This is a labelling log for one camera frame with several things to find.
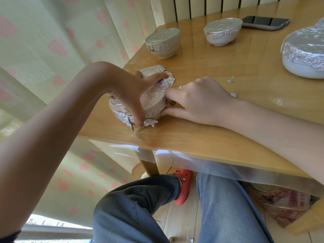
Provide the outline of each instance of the pants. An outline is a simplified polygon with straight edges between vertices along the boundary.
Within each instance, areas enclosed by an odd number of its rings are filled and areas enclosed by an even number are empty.
[[[199,243],[273,243],[238,181],[198,173],[197,193],[202,208]],[[152,215],[179,194],[175,175],[148,177],[107,193],[94,211],[94,242],[169,242]]]

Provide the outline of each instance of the jeans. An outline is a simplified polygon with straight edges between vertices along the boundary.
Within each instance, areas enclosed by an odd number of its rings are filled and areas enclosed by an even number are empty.
[[[152,215],[179,193],[175,175],[148,177],[107,193],[94,211],[94,242],[169,242]],[[199,243],[273,243],[238,181],[198,173],[197,193],[202,208]]]

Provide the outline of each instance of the red shoe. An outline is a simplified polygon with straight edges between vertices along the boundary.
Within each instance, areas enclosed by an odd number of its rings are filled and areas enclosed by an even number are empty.
[[[192,170],[179,169],[179,171],[174,172],[174,174],[177,175],[182,181],[182,189],[180,195],[176,200],[174,200],[174,202],[177,205],[182,205],[184,202],[186,202],[189,196],[193,172]]]

